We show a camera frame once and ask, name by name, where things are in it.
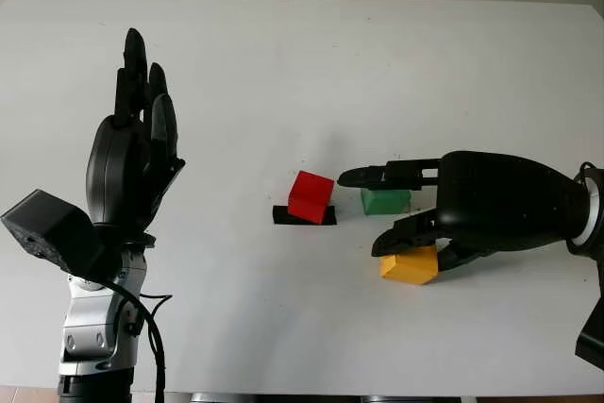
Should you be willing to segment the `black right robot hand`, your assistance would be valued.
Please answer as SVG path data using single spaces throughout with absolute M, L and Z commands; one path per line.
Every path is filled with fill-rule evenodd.
M 495 252 L 564 241 L 591 256 L 582 240 L 590 214 L 585 185 L 539 162 L 511 155 L 454 151 L 438 159 L 391 160 L 343 172 L 338 183 L 371 191 L 437 189 L 433 209 L 396 221 L 372 246 L 375 257 L 402 255 L 446 239 L 437 255 L 446 271 Z

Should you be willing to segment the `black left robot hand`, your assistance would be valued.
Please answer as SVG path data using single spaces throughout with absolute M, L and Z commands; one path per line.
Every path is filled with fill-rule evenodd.
M 142 34 L 126 33 L 114 112 L 99 125 L 86 174 L 92 222 L 126 237 L 142 235 L 185 166 L 163 69 L 147 63 Z

